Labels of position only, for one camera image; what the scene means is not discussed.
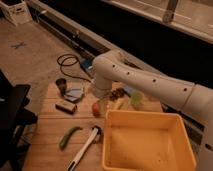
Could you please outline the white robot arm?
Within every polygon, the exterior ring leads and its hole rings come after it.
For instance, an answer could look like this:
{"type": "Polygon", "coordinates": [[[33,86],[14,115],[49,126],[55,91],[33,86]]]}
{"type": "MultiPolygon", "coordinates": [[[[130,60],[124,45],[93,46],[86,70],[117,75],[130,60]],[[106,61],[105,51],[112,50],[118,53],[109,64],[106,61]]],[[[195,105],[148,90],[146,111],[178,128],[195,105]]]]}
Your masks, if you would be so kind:
{"type": "Polygon", "coordinates": [[[126,55],[110,50],[94,58],[93,94],[106,97],[114,81],[143,91],[164,104],[205,124],[196,171],[213,169],[213,89],[192,82],[132,68],[124,63],[126,55]]]}

